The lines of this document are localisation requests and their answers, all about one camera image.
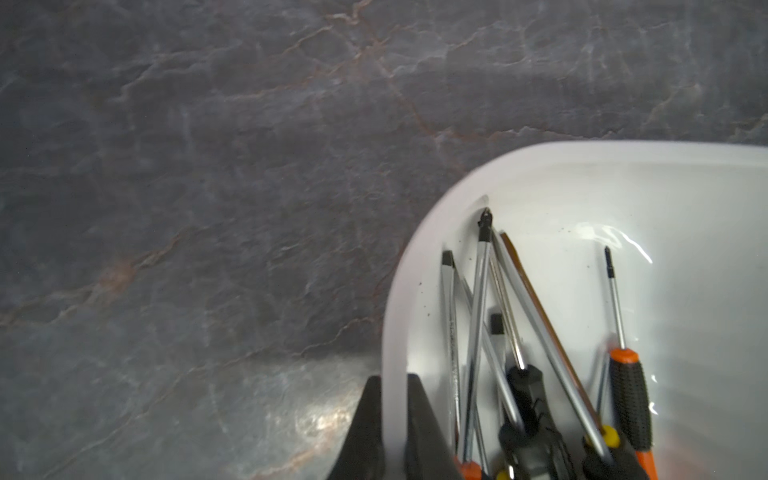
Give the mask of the yellow black brown-shaft screwdriver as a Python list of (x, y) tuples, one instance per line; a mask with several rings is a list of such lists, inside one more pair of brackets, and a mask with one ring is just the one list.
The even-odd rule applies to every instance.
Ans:
[(600, 416), (589, 399), (559, 337), (549, 320), (538, 295), (522, 265), (517, 250), (506, 233), (494, 232), (502, 269), (517, 295), (523, 311), (542, 344), (544, 352), (574, 410), (581, 427), (598, 457), (605, 464), (613, 463), (613, 456), (603, 435), (605, 429)]

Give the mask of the white plastic storage box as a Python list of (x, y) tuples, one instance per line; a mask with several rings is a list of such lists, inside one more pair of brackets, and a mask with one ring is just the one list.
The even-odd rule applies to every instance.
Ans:
[(382, 349), (385, 475), (404, 477), (406, 379), (449, 426), (441, 257), (474, 276), (477, 222), (508, 235), (590, 395), (615, 324), (649, 391), (663, 479), (767, 475), (767, 151), (691, 142), (576, 141), (505, 154), (450, 189), (397, 267)]

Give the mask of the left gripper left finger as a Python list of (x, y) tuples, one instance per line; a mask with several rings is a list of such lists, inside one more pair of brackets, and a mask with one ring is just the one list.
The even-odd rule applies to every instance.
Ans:
[(381, 377), (367, 379), (328, 480), (380, 480), (384, 476)]

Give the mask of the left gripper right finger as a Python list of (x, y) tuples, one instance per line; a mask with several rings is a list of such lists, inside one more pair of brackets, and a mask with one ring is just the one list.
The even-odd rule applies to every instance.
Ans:
[(408, 480), (462, 478), (418, 375), (409, 373), (408, 438), (405, 475)]

